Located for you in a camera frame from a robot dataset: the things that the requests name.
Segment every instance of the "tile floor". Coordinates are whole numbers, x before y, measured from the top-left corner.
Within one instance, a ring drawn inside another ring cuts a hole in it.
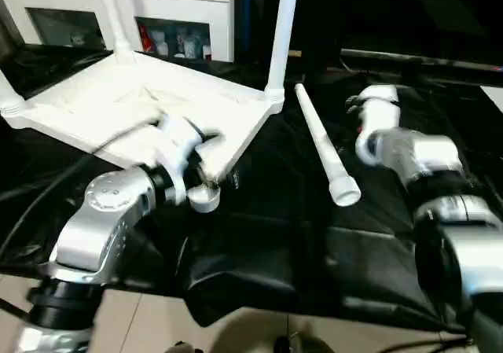
[[[0,297],[27,310],[30,305],[24,296],[34,284],[36,281],[26,278],[2,276]],[[182,300],[108,291],[96,324],[90,353],[164,353],[180,340],[205,353],[272,353],[275,338],[286,333],[287,315],[242,308],[201,328]],[[14,317],[0,311],[0,353],[10,351],[18,325]],[[289,315],[289,328],[323,339],[335,353],[373,353],[392,344],[440,339],[442,335],[293,314]],[[468,353],[468,349],[456,351],[461,352]]]

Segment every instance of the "white plastic tube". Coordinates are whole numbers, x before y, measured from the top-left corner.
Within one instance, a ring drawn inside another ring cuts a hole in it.
[[[321,163],[329,178],[329,192],[333,202],[342,207],[358,202],[362,192],[356,181],[347,173],[302,84],[296,85],[296,94]]]
[[[273,53],[270,59],[269,79],[266,86],[266,97],[277,105],[276,113],[281,111],[285,101],[286,62],[292,34],[293,16],[296,11],[296,0],[280,0],[277,11],[276,31],[274,32]]]
[[[119,61],[128,62],[134,58],[131,44],[127,40],[124,26],[120,19],[119,9],[116,0],[103,0],[107,12],[112,34],[114,36],[114,52]]]
[[[24,107],[24,99],[13,89],[0,70],[0,112],[4,117],[13,116]]]

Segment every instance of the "white cabinet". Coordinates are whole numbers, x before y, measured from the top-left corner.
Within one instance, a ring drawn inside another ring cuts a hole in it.
[[[101,0],[4,0],[26,43],[112,49]],[[117,0],[135,50],[233,60],[234,0]]]

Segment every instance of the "black tablecloth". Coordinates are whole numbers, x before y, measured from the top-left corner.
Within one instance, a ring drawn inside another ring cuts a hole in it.
[[[14,88],[30,97],[99,61],[107,53],[27,46],[2,64]],[[247,86],[266,78],[252,66],[179,62]],[[224,189],[217,211],[163,206],[132,232],[111,287],[183,297],[195,320],[208,325],[241,306],[349,318],[406,328],[460,332],[442,304],[421,291],[410,214],[395,175],[361,164],[354,155],[357,118],[344,102],[373,83],[368,75],[325,74],[305,83],[362,199],[337,208],[287,82],[283,112],[271,116],[237,163],[238,189]],[[503,119],[474,86],[403,79],[402,125],[447,134],[468,173],[486,187],[500,211]],[[31,129],[1,125],[0,239],[43,186],[83,155]],[[15,236],[0,270],[38,276],[86,184],[114,170],[96,158],[51,194]]]

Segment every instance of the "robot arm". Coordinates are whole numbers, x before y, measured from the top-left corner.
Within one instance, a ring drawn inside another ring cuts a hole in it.
[[[501,220],[465,175],[450,138],[398,127],[394,86],[370,86],[357,99],[356,153],[393,170],[407,192],[421,287],[455,310],[482,353],[503,351]]]
[[[165,202],[180,204],[188,197],[202,212],[218,206],[218,188],[202,171],[194,171],[199,164],[190,159],[198,157],[195,148],[204,140],[202,133],[175,117],[164,120],[160,129],[166,141],[159,148],[159,165],[109,172],[87,186],[82,206],[63,227],[44,266],[45,277],[28,294],[33,308],[20,328],[15,352],[86,351],[128,230]],[[199,174],[199,181],[188,179],[188,173]]]

